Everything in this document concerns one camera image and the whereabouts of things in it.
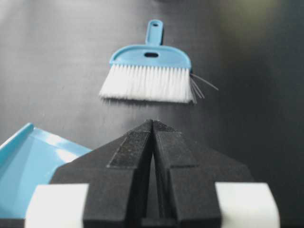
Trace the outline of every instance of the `table surface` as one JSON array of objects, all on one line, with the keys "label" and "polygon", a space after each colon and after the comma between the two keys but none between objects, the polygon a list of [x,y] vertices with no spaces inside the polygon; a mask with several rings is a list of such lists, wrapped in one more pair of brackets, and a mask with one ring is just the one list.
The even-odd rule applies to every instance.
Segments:
[{"label": "table surface", "polygon": [[[304,1],[10,0],[0,7],[0,142],[25,123],[97,148],[158,119],[247,164],[289,223],[304,210]],[[101,102],[117,49],[147,22],[185,51],[197,105]]]}]

